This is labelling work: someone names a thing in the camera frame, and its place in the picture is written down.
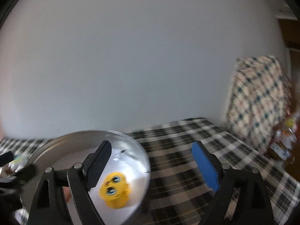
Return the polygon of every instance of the toy eye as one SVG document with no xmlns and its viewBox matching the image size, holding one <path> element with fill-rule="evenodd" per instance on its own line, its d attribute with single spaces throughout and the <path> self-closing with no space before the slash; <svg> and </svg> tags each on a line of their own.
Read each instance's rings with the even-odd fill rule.
<svg viewBox="0 0 300 225">
<path fill-rule="evenodd" d="M 106 189 L 106 194 L 107 195 L 114 195 L 116 193 L 117 193 L 117 190 L 113 187 L 109 187 L 109 188 Z"/>
<path fill-rule="evenodd" d="M 120 176 L 114 176 L 114 177 L 112 178 L 112 181 L 113 181 L 114 183 L 118 183 L 118 182 L 122 181 L 122 178 L 121 178 Z"/>
</svg>

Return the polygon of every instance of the silver rivet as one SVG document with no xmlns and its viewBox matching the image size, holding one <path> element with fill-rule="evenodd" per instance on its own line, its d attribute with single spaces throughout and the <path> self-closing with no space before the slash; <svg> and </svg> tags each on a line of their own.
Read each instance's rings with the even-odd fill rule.
<svg viewBox="0 0 300 225">
<path fill-rule="evenodd" d="M 74 164 L 74 168 L 75 169 L 79 169 L 81 167 L 82 167 L 82 163 L 81 162 L 77 162 L 77 163 Z"/>
<path fill-rule="evenodd" d="M 253 168 L 251 169 L 251 171 L 252 171 L 253 173 L 258 173 L 258 172 L 259 172 L 258 169 L 257 169 L 256 167 L 253 167 Z"/>
<path fill-rule="evenodd" d="M 227 169 L 230 168 L 230 165 L 227 164 L 227 163 L 223 163 L 223 164 L 222 164 L 222 168 L 227 170 Z"/>
<path fill-rule="evenodd" d="M 45 170 L 46 173 L 49 173 L 49 172 L 51 172 L 51 171 L 52 171 L 52 167 L 48 167 L 48 168 L 46 168 L 46 170 Z"/>
</svg>

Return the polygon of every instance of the yellow toy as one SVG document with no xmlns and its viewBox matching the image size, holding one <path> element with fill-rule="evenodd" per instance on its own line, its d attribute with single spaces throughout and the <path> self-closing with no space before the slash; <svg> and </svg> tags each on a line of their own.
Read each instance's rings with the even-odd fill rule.
<svg viewBox="0 0 300 225">
<path fill-rule="evenodd" d="M 113 209 L 122 208 L 126 205 L 130 193 L 126 177 L 120 172 L 112 172 L 107 175 L 100 187 L 99 195 L 106 205 Z"/>
</svg>

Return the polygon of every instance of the silver pan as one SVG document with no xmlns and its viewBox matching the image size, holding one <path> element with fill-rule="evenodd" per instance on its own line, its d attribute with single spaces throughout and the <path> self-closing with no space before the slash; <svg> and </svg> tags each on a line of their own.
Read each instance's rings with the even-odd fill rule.
<svg viewBox="0 0 300 225">
<path fill-rule="evenodd" d="M 36 165 L 37 176 L 24 186 L 21 199 L 25 208 L 30 211 L 36 186 L 47 167 L 51 166 L 55 170 L 68 169 L 76 162 L 83 162 L 103 140 L 112 144 L 112 154 L 97 186 L 89 191 L 89 195 L 106 225 L 128 223 L 131 217 L 136 215 L 149 188 L 150 163 L 146 151 L 136 140 L 126 134 L 111 130 L 68 134 L 37 150 L 27 163 Z M 107 207 L 98 195 L 103 179 L 111 172 L 122 172 L 130 184 L 130 199 L 127 205 L 120 209 Z M 74 225 L 80 225 L 72 201 L 68 203 L 68 209 Z"/>
</svg>

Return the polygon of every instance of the checkered tablecloth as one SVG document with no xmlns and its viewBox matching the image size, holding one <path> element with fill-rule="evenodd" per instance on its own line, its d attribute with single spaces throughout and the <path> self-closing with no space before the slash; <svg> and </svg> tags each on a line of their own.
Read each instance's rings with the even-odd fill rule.
<svg viewBox="0 0 300 225">
<path fill-rule="evenodd" d="M 284 224 L 299 202 L 300 184 L 294 178 L 204 118 L 185 119 L 128 135 L 145 148 L 151 164 L 150 212 L 144 224 L 196 225 L 201 220 L 214 193 L 205 184 L 191 154 L 195 141 L 201 141 L 221 163 L 236 169 L 249 165 L 259 169 L 276 224 Z M 16 155 L 30 156 L 46 142 L 6 138 L 0 143 L 0 153 L 13 150 Z"/>
</svg>

